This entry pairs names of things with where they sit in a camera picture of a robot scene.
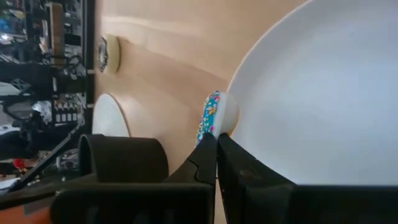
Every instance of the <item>glazed donut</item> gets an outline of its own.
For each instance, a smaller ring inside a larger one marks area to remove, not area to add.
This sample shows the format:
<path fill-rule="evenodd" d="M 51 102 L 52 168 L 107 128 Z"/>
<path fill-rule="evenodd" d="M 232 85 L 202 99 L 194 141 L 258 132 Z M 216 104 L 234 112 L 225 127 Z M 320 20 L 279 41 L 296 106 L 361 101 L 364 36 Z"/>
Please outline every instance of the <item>glazed donut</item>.
<path fill-rule="evenodd" d="M 102 73 L 116 73 L 120 64 L 120 46 L 116 36 L 102 36 L 98 46 L 98 66 Z"/>
<path fill-rule="evenodd" d="M 220 134 L 231 134 L 238 123 L 239 108 L 232 95 L 215 91 L 206 99 L 204 107 L 195 145 L 204 133 L 211 133 L 216 139 Z"/>

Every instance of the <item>red object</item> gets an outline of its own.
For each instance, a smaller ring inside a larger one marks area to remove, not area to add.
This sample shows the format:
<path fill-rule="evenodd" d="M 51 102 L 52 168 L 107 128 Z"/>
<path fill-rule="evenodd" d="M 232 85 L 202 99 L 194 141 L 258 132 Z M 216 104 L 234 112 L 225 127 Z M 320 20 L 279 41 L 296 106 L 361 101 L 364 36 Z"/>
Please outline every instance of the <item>red object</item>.
<path fill-rule="evenodd" d="M 24 169 L 25 168 L 25 164 L 24 164 L 24 160 L 23 159 L 14 159 L 14 161 L 12 163 L 14 164 L 14 167 L 16 167 L 17 169 Z"/>

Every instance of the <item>donut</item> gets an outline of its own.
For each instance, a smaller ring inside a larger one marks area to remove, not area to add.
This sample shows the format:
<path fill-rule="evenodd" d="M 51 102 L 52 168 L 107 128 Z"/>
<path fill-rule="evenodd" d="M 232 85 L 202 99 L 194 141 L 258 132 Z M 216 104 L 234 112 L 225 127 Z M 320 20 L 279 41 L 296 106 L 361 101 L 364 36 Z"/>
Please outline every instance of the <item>donut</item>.
<path fill-rule="evenodd" d="M 215 91 L 205 100 L 195 146 L 205 133 L 211 133 L 216 139 L 223 133 L 232 134 L 238 116 L 239 108 L 233 96 Z"/>
<path fill-rule="evenodd" d="M 98 45 L 98 66 L 102 73 L 116 73 L 120 64 L 120 46 L 116 36 L 103 35 Z"/>

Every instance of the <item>colorful sprinkles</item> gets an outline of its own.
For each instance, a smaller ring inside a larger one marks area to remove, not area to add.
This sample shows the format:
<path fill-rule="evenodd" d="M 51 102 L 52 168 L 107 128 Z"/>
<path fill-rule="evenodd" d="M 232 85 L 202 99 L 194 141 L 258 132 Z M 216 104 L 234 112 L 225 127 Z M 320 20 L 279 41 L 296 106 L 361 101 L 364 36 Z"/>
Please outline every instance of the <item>colorful sprinkles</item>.
<path fill-rule="evenodd" d="M 203 134 L 205 133 L 213 133 L 213 124 L 215 114 L 217 112 L 217 104 L 220 100 L 220 92 L 216 90 L 212 95 L 206 98 L 204 104 L 203 115 L 200 120 L 199 130 L 197 134 L 197 141 L 195 146 L 201 141 Z"/>

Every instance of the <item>white round plate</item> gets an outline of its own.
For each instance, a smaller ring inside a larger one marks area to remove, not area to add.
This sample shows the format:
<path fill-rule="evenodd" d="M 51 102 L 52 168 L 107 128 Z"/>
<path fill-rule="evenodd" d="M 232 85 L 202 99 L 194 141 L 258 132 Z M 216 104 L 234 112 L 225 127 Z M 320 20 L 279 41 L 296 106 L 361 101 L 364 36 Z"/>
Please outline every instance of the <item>white round plate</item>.
<path fill-rule="evenodd" d="M 129 129 L 116 100 L 108 94 L 99 96 L 93 112 L 93 134 L 129 137 Z"/>
<path fill-rule="evenodd" d="M 398 1 L 313 0 L 246 55 L 233 133 L 298 184 L 398 184 Z"/>

